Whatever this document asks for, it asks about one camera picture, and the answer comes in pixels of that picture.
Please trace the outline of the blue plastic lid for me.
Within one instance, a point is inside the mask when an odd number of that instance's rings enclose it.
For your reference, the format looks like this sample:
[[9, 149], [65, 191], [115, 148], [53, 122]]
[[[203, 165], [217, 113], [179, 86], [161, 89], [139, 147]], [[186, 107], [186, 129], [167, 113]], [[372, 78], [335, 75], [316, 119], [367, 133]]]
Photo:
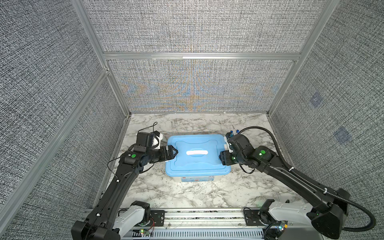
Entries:
[[184, 182], [191, 177], [212, 178], [231, 172], [231, 167], [223, 165], [219, 158], [220, 153], [228, 149], [222, 135], [172, 136], [168, 145], [178, 151], [173, 160], [166, 162], [165, 172], [169, 177]]

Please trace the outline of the white plastic bin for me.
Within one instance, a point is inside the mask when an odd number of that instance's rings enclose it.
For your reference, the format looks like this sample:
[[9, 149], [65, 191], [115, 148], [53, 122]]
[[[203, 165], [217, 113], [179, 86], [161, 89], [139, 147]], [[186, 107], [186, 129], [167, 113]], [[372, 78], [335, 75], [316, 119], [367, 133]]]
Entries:
[[224, 175], [219, 176], [190, 176], [190, 177], [172, 177], [178, 183], [191, 183], [191, 182], [216, 182], [219, 181]]

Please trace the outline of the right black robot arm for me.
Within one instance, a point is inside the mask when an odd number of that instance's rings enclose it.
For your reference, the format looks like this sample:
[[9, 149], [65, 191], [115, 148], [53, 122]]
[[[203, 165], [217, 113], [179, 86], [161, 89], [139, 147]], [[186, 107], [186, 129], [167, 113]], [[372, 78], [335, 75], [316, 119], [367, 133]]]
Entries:
[[[320, 234], [330, 239], [338, 239], [342, 231], [365, 232], [376, 226], [375, 216], [365, 207], [351, 201], [347, 191], [327, 188], [289, 165], [283, 158], [274, 135], [265, 128], [258, 129], [270, 135], [276, 150], [272, 151], [265, 146], [254, 148], [243, 135], [247, 128], [236, 134], [230, 131], [225, 135], [228, 149], [219, 155], [224, 166], [247, 166], [282, 182], [311, 205], [310, 210], [301, 213], [301, 221], [311, 224]], [[365, 213], [370, 219], [369, 223], [362, 227], [346, 227], [349, 206]]]

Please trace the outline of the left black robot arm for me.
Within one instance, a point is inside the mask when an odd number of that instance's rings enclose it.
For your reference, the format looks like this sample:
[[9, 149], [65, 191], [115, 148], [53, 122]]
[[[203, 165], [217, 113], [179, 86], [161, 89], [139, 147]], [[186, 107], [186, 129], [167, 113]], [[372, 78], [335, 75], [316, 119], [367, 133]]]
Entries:
[[133, 182], [147, 164], [173, 160], [178, 150], [172, 146], [144, 147], [132, 145], [120, 156], [113, 180], [98, 204], [84, 221], [76, 221], [71, 229], [74, 240], [120, 240], [123, 229], [115, 227], [120, 206]]

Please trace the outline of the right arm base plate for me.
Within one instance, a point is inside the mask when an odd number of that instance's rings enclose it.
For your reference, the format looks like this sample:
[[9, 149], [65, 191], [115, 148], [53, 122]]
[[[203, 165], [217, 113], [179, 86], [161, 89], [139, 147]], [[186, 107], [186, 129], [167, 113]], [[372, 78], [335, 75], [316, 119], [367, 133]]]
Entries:
[[268, 210], [243, 208], [244, 220], [247, 226], [282, 226], [287, 228], [287, 222], [276, 221]]

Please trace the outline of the aluminium front rail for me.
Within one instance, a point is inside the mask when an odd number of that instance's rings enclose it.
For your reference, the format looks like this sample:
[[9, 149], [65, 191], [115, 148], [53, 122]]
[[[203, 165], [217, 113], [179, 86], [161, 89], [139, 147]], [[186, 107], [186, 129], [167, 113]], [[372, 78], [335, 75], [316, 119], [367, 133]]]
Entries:
[[[310, 205], [308, 204], [295, 205], [273, 202], [272, 200], [268, 200], [263, 207], [260, 208], [260, 210], [268, 210], [276, 221], [313, 227], [311, 224], [301, 221], [301, 213], [308, 211], [309, 209]], [[192, 228], [200, 227], [201, 229], [223, 229], [230, 224], [235, 227], [238, 226], [238, 224], [241, 223], [240, 218], [243, 218], [246, 225], [243, 209], [171, 209], [164, 211], [166, 211], [166, 213], [163, 227], [167, 227], [169, 223], [172, 224], [177, 222], [182, 227], [190, 226]], [[148, 220], [151, 208], [147, 203], [134, 202], [128, 209], [124, 210], [122, 215], [120, 215], [119, 212], [116, 218], [115, 227], [122, 228], [125, 236], [136, 224], [141, 223], [144, 219]]]

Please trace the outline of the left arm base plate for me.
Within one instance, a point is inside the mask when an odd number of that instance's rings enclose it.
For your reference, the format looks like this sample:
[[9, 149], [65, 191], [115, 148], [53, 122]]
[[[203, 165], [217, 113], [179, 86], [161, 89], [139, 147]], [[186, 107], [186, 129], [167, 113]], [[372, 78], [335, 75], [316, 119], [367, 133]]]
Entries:
[[148, 220], [144, 219], [141, 223], [135, 225], [135, 227], [163, 227], [165, 222], [165, 213], [164, 210], [151, 210]]

